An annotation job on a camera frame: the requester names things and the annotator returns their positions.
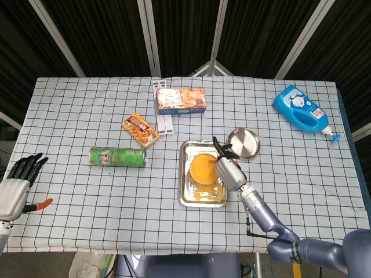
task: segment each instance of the chip can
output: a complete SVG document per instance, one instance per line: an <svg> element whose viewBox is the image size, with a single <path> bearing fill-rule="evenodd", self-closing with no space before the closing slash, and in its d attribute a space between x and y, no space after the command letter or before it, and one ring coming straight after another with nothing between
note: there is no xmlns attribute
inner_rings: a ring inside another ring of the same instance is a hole
<svg viewBox="0 0 371 278"><path fill-rule="evenodd" d="M93 147L89 151L89 162L98 166L144 167L146 150Z"/></svg>

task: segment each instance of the metal tray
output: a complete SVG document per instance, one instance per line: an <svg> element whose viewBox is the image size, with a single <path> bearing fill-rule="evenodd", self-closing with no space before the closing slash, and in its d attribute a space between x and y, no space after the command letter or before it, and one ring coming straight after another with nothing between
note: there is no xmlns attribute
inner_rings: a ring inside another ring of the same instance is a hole
<svg viewBox="0 0 371 278"><path fill-rule="evenodd" d="M212 141L186 141L180 147L179 201L188 207L223 207L228 194L220 178L214 184L202 185L191 177L191 162L200 153L217 157Z"/></svg>

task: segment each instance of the table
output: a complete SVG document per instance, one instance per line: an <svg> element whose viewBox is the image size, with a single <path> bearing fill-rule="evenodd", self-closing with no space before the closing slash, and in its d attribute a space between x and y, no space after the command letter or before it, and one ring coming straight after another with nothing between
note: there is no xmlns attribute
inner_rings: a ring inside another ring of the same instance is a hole
<svg viewBox="0 0 371 278"><path fill-rule="evenodd" d="M148 148L145 168L90 166L90 147L139 147L121 128L131 113L155 126L151 81L38 79L8 170L22 157L45 153L49 161L28 201L51 197L54 202L14 222L6 251L265 252L269 241L245 235L236 192L216 209L184 207L177 198L181 143L212 135L223 141L235 127L260 136L259 156L240 165L298 236L341 243L351 230L369 227L332 82L169 78L168 87L205 88L206 112L173 116L174 134ZM297 86L325 110L333 131L342 136L339 143L323 134L304 134L273 108L287 85ZM252 228L262 233L256 224Z"/></svg>

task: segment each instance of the black backdrop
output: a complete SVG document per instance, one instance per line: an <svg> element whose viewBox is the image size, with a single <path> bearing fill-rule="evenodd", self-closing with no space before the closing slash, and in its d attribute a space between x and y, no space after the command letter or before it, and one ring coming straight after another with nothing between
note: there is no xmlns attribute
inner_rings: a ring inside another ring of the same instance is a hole
<svg viewBox="0 0 371 278"><path fill-rule="evenodd" d="M150 76L136 0L42 0L87 76ZM319 0L229 0L217 56L274 78ZM162 77L209 61L219 0L152 0ZM27 0L0 0L0 111L22 124L40 76L75 72ZM352 131L371 122L371 1L336 0L286 79L335 81ZM370 136L356 143L370 180Z"/></svg>

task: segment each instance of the blue plastic bottle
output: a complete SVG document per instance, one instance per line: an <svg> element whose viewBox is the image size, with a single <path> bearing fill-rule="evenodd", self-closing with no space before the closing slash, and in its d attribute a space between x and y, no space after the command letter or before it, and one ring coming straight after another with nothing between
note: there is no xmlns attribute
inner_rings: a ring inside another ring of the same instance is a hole
<svg viewBox="0 0 371 278"><path fill-rule="evenodd" d="M324 111L295 86L287 87L273 102L274 107L287 120L304 132L322 132L337 142L340 135L333 134Z"/></svg>

